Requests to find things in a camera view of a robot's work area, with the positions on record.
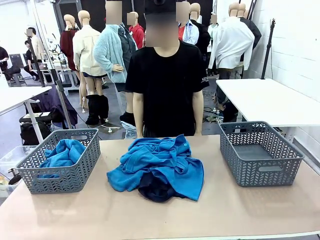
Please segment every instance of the blue towel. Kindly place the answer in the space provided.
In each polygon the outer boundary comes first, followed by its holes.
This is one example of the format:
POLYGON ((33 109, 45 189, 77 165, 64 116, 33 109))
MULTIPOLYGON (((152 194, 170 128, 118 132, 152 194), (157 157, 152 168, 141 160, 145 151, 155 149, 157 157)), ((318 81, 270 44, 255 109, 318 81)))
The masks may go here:
POLYGON ((141 138, 128 148, 121 165, 107 172, 110 185, 119 192, 136 189, 144 173, 152 173, 187 198, 199 199, 203 182, 202 162, 192 158, 190 145, 183 135, 172 138, 141 138))
MULTIPOLYGON (((45 150, 46 160, 39 168, 69 167, 77 163, 86 147, 78 140, 62 139, 55 149, 45 150)), ((40 175, 38 178, 58 178, 58 175, 40 175)))

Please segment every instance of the black boot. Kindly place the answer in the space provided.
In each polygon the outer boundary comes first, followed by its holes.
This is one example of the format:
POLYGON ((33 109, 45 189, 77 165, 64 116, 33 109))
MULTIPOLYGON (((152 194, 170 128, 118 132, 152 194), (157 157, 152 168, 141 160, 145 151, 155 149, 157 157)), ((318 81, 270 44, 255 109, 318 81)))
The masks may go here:
POLYGON ((131 124, 132 126, 136 126, 135 116, 133 113, 125 112, 122 116, 120 116, 120 121, 131 124))
POLYGON ((100 96, 99 95, 88 95, 89 117, 85 124, 87 125, 98 125, 99 124, 99 107, 100 107, 100 96))
POLYGON ((109 115, 109 101, 105 95, 99 96, 99 98, 99 117, 101 124, 105 124, 105 119, 107 119, 109 115))

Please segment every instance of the light blue fuzzy cardigan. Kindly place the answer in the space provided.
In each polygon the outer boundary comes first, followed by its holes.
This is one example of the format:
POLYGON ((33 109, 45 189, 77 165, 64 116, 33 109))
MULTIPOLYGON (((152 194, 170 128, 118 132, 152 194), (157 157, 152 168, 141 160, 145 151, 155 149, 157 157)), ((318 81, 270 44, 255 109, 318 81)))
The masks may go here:
POLYGON ((93 57, 99 65, 106 70, 108 77, 113 83, 125 83, 127 70, 122 72, 112 71, 114 64, 125 67, 121 40, 118 35, 119 25, 106 25, 93 50, 93 57))

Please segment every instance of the light blue shirt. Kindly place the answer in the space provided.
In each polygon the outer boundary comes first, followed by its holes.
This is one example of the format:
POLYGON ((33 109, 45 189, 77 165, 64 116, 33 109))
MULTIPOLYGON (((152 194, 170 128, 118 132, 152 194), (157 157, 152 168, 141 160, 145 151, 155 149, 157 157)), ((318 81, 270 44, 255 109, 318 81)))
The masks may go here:
POLYGON ((194 25, 190 20, 186 23, 182 40, 185 43, 195 45, 198 42, 199 38, 199 29, 196 25, 194 25))

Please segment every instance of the black t-shirt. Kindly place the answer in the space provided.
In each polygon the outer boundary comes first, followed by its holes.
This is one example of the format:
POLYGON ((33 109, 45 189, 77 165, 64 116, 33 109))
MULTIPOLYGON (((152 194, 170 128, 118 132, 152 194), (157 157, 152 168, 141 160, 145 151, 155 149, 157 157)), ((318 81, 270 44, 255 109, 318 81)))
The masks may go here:
POLYGON ((126 89, 143 94, 143 121, 157 137, 192 135, 193 93, 209 86, 199 49, 181 42, 176 54, 159 56, 153 47, 133 53, 126 89))
POLYGON ((28 49, 28 51, 26 51, 25 56, 26 56, 26 60, 27 61, 30 60, 32 64, 34 63, 34 60, 32 59, 32 53, 31 53, 30 49, 28 49))
MULTIPOLYGON (((9 55, 8 55, 7 51, 3 47, 0 46, 0 60, 8 58, 8 57, 9 57, 9 55)), ((0 66, 7 68, 8 67, 7 61, 0 62, 0 66)))

